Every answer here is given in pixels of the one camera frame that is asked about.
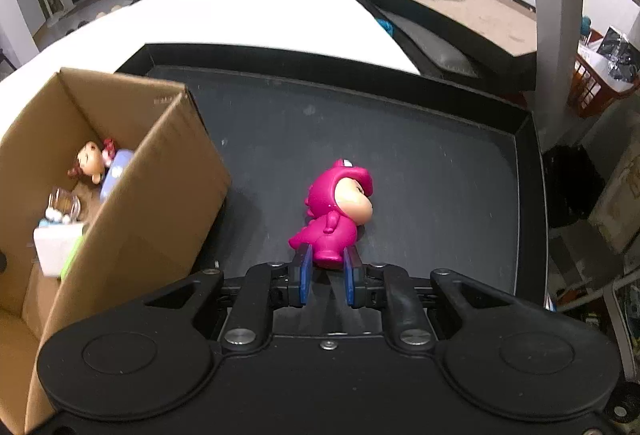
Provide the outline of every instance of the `toy's arm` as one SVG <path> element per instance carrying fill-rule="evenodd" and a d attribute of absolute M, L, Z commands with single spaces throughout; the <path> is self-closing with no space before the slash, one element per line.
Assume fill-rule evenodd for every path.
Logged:
<path fill-rule="evenodd" d="M 326 224 L 324 225 L 323 233 L 330 235 L 335 231 L 335 228 L 338 227 L 338 222 L 340 221 L 340 213 L 337 211 L 329 211 L 326 215 Z"/>

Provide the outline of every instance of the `circular cover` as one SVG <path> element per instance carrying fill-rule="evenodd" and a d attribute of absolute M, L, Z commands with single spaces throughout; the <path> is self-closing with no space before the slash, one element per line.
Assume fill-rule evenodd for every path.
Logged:
<path fill-rule="evenodd" d="M 180 315 L 151 310 L 137 315 L 137 325 L 122 322 L 122 314 L 94 317 L 52 336 L 40 351 L 38 376 L 54 403 L 81 417 L 131 420 L 171 407 L 195 388 L 212 366 L 209 344 Z"/>
<path fill-rule="evenodd" d="M 444 353 L 446 372 L 473 402 L 531 420 L 572 417 L 604 404 L 619 364 L 599 332 L 560 315 L 546 322 L 552 314 L 546 311 L 475 312 Z"/>

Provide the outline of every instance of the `toy figurine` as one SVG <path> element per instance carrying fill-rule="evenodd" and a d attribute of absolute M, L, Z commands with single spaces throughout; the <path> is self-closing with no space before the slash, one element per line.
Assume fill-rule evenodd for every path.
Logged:
<path fill-rule="evenodd" d="M 94 184 L 100 184 L 104 173 L 111 166 L 111 161 L 116 156 L 116 144 L 113 139 L 104 140 L 104 150 L 100 151 L 98 145 L 89 141 L 78 152 L 76 163 L 66 174 L 69 177 L 79 177 L 84 174 L 91 177 Z"/>
<path fill-rule="evenodd" d="M 298 249 L 301 243 L 309 243 L 316 265 L 339 268 L 343 250 L 356 242 L 356 227 L 371 218 L 373 208 L 367 197 L 372 193 L 369 172 L 338 159 L 309 187 L 305 204 L 312 220 L 289 239 L 289 245 Z"/>

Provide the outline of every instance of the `pink dinosaur hood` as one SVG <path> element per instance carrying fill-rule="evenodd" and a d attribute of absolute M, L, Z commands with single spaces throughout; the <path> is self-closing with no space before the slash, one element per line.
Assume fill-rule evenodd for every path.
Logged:
<path fill-rule="evenodd" d="M 352 166 L 349 161 L 338 159 L 309 186 L 309 195 L 305 199 L 305 204 L 309 207 L 306 211 L 307 215 L 318 218 L 335 210 L 340 215 L 346 216 L 335 203 L 335 186 L 345 177 L 358 181 L 367 197 L 373 193 L 373 181 L 368 170 Z"/>

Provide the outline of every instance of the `toy face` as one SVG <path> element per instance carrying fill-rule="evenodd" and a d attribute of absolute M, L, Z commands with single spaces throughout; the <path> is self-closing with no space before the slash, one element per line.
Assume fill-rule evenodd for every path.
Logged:
<path fill-rule="evenodd" d="M 345 177 L 335 185 L 335 203 L 357 225 L 369 222 L 373 206 L 356 179 Z"/>
<path fill-rule="evenodd" d="M 102 160 L 102 152 L 95 142 L 89 141 L 84 148 L 78 152 L 78 164 L 85 175 L 89 175 L 95 182 L 98 182 L 104 173 L 104 161 Z"/>

